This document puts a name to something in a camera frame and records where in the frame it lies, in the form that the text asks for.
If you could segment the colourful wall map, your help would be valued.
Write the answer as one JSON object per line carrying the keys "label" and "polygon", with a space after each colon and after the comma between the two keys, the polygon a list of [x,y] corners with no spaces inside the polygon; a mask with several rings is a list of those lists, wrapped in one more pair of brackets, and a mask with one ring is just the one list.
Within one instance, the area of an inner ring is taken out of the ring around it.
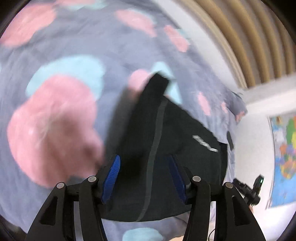
{"label": "colourful wall map", "polygon": [[267,207],[295,202],[295,113],[285,113],[270,119],[273,136],[273,184]]}

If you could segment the black phone on bed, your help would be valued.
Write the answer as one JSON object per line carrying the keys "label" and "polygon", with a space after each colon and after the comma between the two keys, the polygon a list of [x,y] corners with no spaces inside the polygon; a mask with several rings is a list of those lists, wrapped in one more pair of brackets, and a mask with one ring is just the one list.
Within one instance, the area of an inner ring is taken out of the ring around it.
{"label": "black phone on bed", "polygon": [[233,140],[232,140],[230,132],[227,132],[227,141],[228,141],[230,151],[232,151],[234,149],[234,144],[233,144]]}

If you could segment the grey floral bed quilt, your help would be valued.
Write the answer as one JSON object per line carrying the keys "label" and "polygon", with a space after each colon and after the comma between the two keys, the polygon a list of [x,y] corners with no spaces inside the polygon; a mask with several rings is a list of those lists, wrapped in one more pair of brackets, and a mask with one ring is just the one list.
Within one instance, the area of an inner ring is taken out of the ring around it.
{"label": "grey floral bed quilt", "polygon": [[94,175],[147,81],[218,141],[246,114],[155,1],[30,1],[1,36],[1,215],[27,232],[52,188]]}

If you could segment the black garment with white stripes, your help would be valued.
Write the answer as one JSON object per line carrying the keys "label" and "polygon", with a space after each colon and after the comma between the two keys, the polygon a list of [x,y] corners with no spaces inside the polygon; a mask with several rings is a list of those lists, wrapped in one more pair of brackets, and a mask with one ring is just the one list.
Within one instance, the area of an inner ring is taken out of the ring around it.
{"label": "black garment with white stripes", "polygon": [[185,110],[168,100],[169,81],[155,74],[141,93],[115,153],[120,169],[110,199],[101,208],[108,220],[154,221],[190,210],[170,160],[209,184],[222,184],[227,145]]}

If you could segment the striped brown window blind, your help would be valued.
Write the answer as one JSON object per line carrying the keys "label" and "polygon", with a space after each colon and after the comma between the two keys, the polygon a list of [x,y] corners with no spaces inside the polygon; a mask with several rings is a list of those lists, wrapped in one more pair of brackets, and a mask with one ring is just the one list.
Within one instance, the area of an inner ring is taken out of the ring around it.
{"label": "striped brown window blind", "polygon": [[217,41],[241,89],[295,73],[295,42],[266,1],[180,1]]}

